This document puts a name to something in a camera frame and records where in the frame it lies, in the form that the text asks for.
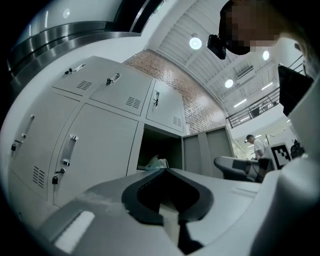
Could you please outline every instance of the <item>person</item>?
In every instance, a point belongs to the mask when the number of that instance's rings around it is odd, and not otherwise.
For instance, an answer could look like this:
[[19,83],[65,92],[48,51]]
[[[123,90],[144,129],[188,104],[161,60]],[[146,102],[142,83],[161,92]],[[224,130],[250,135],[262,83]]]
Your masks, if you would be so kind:
[[220,12],[219,38],[234,54],[250,47],[271,47],[282,37],[295,40],[304,56],[305,72],[315,80],[320,73],[317,8],[308,1],[230,0]]
[[246,138],[245,138],[245,142],[249,142],[250,144],[253,144],[253,151],[255,153],[255,158],[259,159],[262,158],[262,156],[264,155],[265,151],[266,151],[266,145],[263,143],[263,141],[259,138],[255,138],[255,136],[249,134]]

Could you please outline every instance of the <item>brick wall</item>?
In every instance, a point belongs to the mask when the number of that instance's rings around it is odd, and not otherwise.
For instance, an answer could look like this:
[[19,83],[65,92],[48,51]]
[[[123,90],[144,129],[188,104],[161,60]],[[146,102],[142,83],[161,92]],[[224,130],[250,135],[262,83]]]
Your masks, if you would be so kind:
[[180,67],[151,50],[128,59],[126,64],[156,78],[182,94],[190,134],[226,124],[226,117],[207,91]]

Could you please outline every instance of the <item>railing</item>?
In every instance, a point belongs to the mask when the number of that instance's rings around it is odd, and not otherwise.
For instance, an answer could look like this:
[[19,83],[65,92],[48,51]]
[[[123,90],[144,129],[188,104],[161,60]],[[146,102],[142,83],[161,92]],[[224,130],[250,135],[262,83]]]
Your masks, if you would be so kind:
[[228,116],[231,128],[244,124],[279,104],[280,88],[252,103],[250,106]]

